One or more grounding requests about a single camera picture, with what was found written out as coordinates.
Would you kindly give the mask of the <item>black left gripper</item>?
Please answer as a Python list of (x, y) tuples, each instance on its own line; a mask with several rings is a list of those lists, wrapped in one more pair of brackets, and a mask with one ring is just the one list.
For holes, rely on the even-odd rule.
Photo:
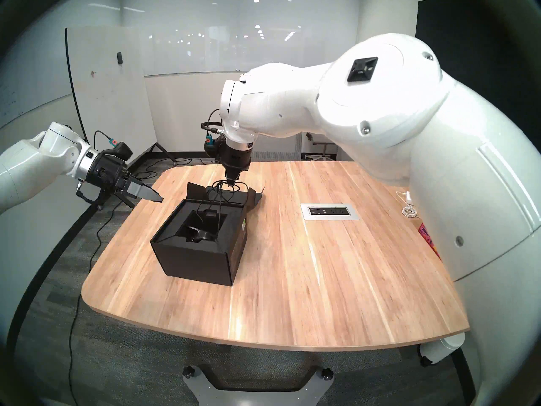
[(130, 198), (162, 203), (163, 197), (139, 179), (129, 179), (126, 161), (132, 151), (101, 151), (90, 167), (90, 184), (108, 191), (120, 190)]

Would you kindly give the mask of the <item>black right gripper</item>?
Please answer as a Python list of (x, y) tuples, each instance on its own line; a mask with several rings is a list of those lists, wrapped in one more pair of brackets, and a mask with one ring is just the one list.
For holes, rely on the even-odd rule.
[(243, 171), (249, 170), (252, 148), (236, 150), (228, 145), (219, 147), (220, 163), (225, 169), (225, 180), (228, 186), (233, 186), (240, 180)]

